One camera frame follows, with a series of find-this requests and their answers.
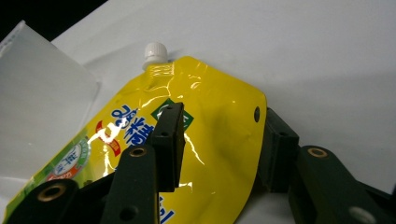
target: plastic bag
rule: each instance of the plastic bag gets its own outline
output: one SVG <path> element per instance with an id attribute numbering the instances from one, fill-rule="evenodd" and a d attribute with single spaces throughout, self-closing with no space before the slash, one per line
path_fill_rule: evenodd
<path id="1" fill-rule="evenodd" d="M 115 171 L 120 153 L 143 144 L 162 109 L 183 102 L 186 146 L 179 188 L 160 193 L 161 223 L 233 223 L 251 191 L 262 148 L 262 92 L 192 57 L 148 67 L 65 146 L 8 205 L 55 178 L 82 187 Z"/>

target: yellow spout pouch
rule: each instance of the yellow spout pouch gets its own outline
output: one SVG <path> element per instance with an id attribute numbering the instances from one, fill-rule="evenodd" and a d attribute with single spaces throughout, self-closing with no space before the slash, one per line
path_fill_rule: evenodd
<path id="1" fill-rule="evenodd" d="M 186 146 L 179 188 L 160 193 L 161 223 L 233 223 L 251 191 L 266 117 L 262 92 L 192 57 L 150 65 L 113 99 L 7 206 L 39 184 L 80 187 L 115 171 L 120 153 L 143 144 L 168 105 L 183 102 Z"/>

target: white cap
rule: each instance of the white cap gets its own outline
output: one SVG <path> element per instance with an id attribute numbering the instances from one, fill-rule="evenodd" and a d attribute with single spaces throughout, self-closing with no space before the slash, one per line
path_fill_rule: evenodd
<path id="1" fill-rule="evenodd" d="M 168 51 L 162 43 L 153 42 L 146 45 L 143 70 L 153 63 L 168 63 Z"/>

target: metal bolt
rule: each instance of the metal bolt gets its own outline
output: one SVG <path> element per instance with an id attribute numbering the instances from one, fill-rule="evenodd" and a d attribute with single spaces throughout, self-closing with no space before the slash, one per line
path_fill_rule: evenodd
<path id="1" fill-rule="evenodd" d="M 349 207 L 349 214 L 363 224 L 375 224 L 375 217 L 368 211 L 361 207 L 352 206 Z"/>
<path id="2" fill-rule="evenodd" d="M 321 148 L 309 148 L 308 153 L 316 158 L 326 158 L 329 156 L 329 154 L 327 154 L 327 152 Z"/>
<path id="3" fill-rule="evenodd" d="M 137 148 L 132 149 L 129 152 L 129 155 L 132 156 L 132 157 L 141 157 L 141 156 L 146 155 L 147 153 L 148 152 L 146 151 L 145 148 L 137 147 Z"/>
<path id="4" fill-rule="evenodd" d="M 57 183 L 41 190 L 41 192 L 37 195 L 37 199 L 43 203 L 50 202 L 62 196 L 65 191 L 66 186 Z"/>

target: white table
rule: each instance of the white table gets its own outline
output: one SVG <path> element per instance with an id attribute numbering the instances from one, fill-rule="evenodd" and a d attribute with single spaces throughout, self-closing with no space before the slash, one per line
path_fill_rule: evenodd
<path id="1" fill-rule="evenodd" d="M 263 91 L 301 145 L 361 182 L 396 182 L 396 2 L 111 0 L 52 43 L 101 82 L 93 116 L 139 75 L 147 43 Z M 238 223 L 293 223 L 286 195 L 256 192 Z"/>

